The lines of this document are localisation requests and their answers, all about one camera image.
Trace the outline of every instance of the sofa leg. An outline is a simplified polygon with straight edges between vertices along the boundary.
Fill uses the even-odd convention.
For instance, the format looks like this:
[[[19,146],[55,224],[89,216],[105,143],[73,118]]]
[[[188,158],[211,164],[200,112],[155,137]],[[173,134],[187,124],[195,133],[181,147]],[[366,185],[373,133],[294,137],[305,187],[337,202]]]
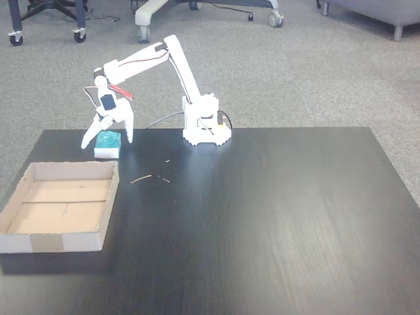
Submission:
[[[396,26],[394,30],[394,40],[400,41],[402,37],[402,26]]]
[[[329,11],[329,3],[324,2],[322,3],[322,15],[327,16]]]

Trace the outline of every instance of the wire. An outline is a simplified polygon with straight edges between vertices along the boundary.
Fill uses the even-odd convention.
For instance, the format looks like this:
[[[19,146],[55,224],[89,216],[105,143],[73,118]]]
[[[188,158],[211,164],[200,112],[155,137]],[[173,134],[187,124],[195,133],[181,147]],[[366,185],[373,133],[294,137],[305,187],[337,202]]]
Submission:
[[[143,61],[157,60],[157,59],[163,58],[166,54],[168,54],[168,51],[166,51],[166,52],[165,52],[163,55],[161,55],[160,57],[149,58],[149,59],[142,59],[142,60],[132,60],[132,61],[127,61],[127,62],[124,62],[123,64],[120,64],[120,65],[119,65],[119,67],[122,67],[122,66],[124,66],[124,65],[126,65],[126,64],[131,64],[131,63],[133,63],[133,62],[143,62]]]
[[[189,104],[191,104],[191,98],[190,98],[190,95],[188,94],[188,91],[186,90],[185,82],[184,82],[184,80],[182,79],[182,76],[181,76],[181,74],[180,74],[180,72],[179,72],[179,69],[178,69],[178,67],[177,67],[177,64],[175,64],[175,62],[173,61],[173,59],[172,59],[172,57],[171,57],[171,56],[169,56],[169,61],[172,63],[172,65],[173,65],[173,67],[174,67],[175,71],[177,72],[177,75],[178,75],[178,77],[179,77],[179,79],[180,79],[180,81],[181,81],[181,85],[182,85],[182,88],[184,89],[185,96],[186,96],[186,98],[187,98],[188,103],[189,103]]]
[[[91,10],[88,12],[88,14],[89,14],[89,13],[93,16],[93,18],[94,18],[95,20],[103,20],[103,19],[105,19],[105,18],[113,18],[113,19],[114,19],[114,22],[118,22],[119,20],[121,20],[121,18],[119,18],[118,16],[112,16],[112,15],[106,15],[106,16],[100,16],[100,17],[97,17],[97,16],[95,16],[95,15],[93,14],[93,9],[91,9]]]
[[[249,14],[253,14],[252,11],[245,11],[245,10],[241,10],[241,9],[236,9],[236,8],[230,8],[230,7],[221,7],[219,5],[215,5],[214,3],[210,3],[211,5],[213,5],[216,8],[219,9],[228,9],[228,10],[233,10],[233,11],[239,11],[239,12],[244,12],[244,13],[249,13]]]
[[[173,117],[173,116],[181,115],[181,114],[183,114],[183,113],[184,113],[184,112],[177,112],[177,113],[173,113],[173,114],[167,115],[167,116],[165,116],[165,117],[159,118],[158,120],[154,121],[153,123],[151,123],[151,124],[147,125],[147,126],[145,127],[145,129],[149,129],[150,127],[153,127],[154,125],[156,125],[156,124],[160,123],[161,121],[164,121],[164,120],[166,120],[166,119],[168,119],[168,118],[170,118],[170,117]]]
[[[203,122],[201,121],[201,118],[198,118],[199,122],[204,126],[204,128],[206,128],[208,131],[210,131],[211,135],[214,136],[215,134],[211,131],[210,128],[208,128],[206,125],[203,124]]]
[[[226,118],[227,118],[227,120],[229,121],[229,125],[230,125],[230,128],[232,129],[233,128],[233,126],[232,126],[232,121],[230,120],[230,118],[229,118],[229,116],[228,116],[228,114],[226,114],[224,111],[222,111],[222,110],[219,110],[218,111],[219,113],[222,113]]]
[[[114,21],[113,22],[118,22],[119,20],[121,20],[121,18],[119,18],[118,16],[112,16],[112,15],[106,15],[106,16],[95,16],[94,14],[93,14],[93,9],[91,9],[88,13],[86,13],[86,16],[88,16],[88,15],[92,15],[93,16],[93,19],[91,19],[91,18],[85,18],[85,20],[103,20],[103,19],[105,19],[105,18],[113,18],[114,19]],[[74,22],[74,20],[68,20],[68,19],[66,19],[65,18],[65,21],[66,22]]]
[[[95,101],[93,100],[92,95],[87,91],[87,89],[97,89],[97,87],[93,86],[93,85],[88,85],[86,87],[83,88],[83,92],[85,92],[85,94],[87,95],[87,97],[89,97],[89,99],[91,100],[92,104],[94,107],[98,107],[98,105],[96,105]]]

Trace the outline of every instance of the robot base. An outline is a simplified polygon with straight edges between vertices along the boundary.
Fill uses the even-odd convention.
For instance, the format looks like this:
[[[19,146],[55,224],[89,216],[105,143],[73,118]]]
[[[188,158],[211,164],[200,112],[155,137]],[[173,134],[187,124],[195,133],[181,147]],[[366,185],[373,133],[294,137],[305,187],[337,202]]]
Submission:
[[[215,143],[221,146],[232,137],[232,130],[226,125],[218,125],[211,131],[209,129],[194,128],[192,131],[184,129],[182,135],[193,146],[200,143]]]

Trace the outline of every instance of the red wire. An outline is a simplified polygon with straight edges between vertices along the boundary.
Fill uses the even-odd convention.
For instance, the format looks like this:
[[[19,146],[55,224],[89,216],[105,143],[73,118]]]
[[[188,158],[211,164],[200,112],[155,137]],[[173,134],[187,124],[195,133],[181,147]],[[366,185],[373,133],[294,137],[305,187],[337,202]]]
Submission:
[[[132,61],[127,61],[127,62],[124,62],[123,64],[120,64],[120,65],[119,65],[119,67],[124,66],[124,65],[126,65],[126,64],[131,64],[131,63],[133,63],[133,62],[142,62],[142,61],[151,61],[151,60],[160,59],[160,58],[162,58],[163,56],[165,56],[167,53],[168,53],[168,52],[165,52],[165,53],[164,53],[163,55],[161,55],[160,57],[155,57],[155,58],[150,58],[150,59],[143,59],[143,60],[132,60]]]

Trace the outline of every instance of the blue sponge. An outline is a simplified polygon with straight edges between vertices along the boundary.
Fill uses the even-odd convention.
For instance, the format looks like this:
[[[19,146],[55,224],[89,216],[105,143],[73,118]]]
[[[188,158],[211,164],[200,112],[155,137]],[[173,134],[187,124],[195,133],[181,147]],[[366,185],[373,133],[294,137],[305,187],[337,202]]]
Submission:
[[[94,156],[98,159],[117,159],[121,148],[121,135],[112,131],[101,131],[96,138]]]

